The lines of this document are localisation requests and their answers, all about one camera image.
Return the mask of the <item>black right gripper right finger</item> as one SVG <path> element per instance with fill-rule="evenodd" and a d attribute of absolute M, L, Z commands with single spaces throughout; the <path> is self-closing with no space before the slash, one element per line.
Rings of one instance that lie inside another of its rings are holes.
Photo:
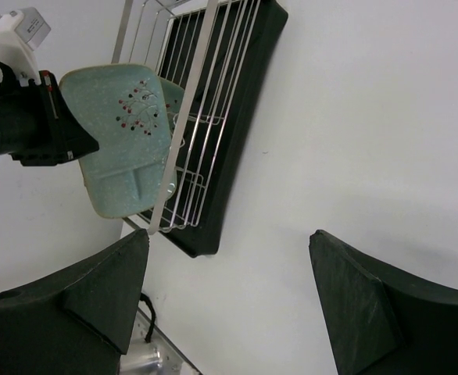
<path fill-rule="evenodd" d="M 324 230 L 310 260 L 340 374 L 458 374 L 458 290 L 418 277 Z"/>

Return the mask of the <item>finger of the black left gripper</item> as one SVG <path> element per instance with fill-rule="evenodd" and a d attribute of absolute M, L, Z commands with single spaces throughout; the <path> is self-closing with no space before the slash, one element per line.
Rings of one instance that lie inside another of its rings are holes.
<path fill-rule="evenodd" d="M 63 164 L 99 150 L 98 142 L 80 125 L 69 110 L 53 73 L 41 71 L 41 98 L 48 127 L 44 164 Z"/>

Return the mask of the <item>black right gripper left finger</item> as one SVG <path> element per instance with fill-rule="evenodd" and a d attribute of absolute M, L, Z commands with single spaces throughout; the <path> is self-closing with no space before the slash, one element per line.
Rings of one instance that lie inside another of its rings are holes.
<path fill-rule="evenodd" d="M 0 374 L 117 374 L 127 353 L 148 233 L 0 293 Z"/>

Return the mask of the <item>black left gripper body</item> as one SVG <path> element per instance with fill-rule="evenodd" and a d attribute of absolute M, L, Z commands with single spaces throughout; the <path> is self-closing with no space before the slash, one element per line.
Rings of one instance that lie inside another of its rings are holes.
<path fill-rule="evenodd" d="M 40 84 L 31 78 L 23 86 L 13 69 L 3 62 L 0 72 L 0 155 L 10 155 L 22 166 L 55 166 L 54 75 L 41 70 Z"/>

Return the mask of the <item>light green plate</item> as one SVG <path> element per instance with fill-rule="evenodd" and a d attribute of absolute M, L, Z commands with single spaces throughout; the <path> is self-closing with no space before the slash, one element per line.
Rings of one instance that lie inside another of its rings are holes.
<path fill-rule="evenodd" d="M 159 77 L 144 65 L 89 66 L 66 73 L 59 88 L 99 150 L 80 158 L 91 204 L 108 219 L 152 208 L 171 133 Z"/>
<path fill-rule="evenodd" d="M 160 77 L 160 83 L 163 90 L 163 98 L 165 104 L 165 114 L 168 119 L 170 138 L 173 137 L 175 127 L 177 125 L 178 115 L 181 109 L 182 99 L 184 97 L 184 89 L 165 78 Z M 160 188 L 163 179 L 164 169 L 167 160 L 167 154 L 170 146 L 167 144 L 165 122 L 159 124 L 156 130 L 157 141 L 159 142 L 158 149 L 160 150 L 160 156 L 158 160 L 158 172 L 157 174 L 157 187 Z"/>

